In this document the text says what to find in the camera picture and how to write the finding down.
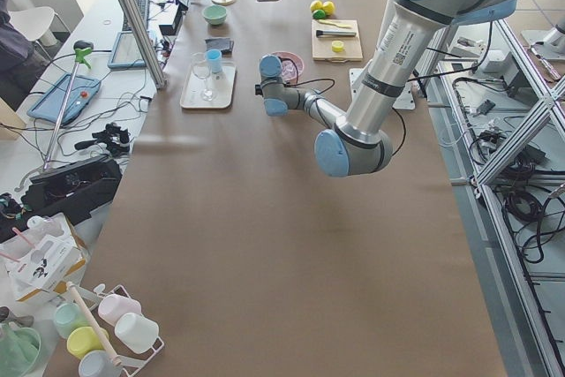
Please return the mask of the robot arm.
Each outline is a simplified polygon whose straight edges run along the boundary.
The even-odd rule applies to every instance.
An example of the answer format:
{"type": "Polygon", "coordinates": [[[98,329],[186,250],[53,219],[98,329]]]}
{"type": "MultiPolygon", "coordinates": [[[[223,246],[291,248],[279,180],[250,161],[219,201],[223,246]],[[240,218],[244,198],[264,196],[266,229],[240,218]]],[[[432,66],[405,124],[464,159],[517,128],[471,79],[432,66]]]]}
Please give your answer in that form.
{"type": "Polygon", "coordinates": [[[324,125],[314,143],[319,167],[331,177],[370,174],[386,167],[392,143],[381,125],[403,91],[434,34],[449,25],[503,19],[517,0],[388,0],[373,59],[347,110],[319,92],[287,86],[282,62],[273,55],[260,60],[256,93],[271,117],[301,109],[324,125]]]}

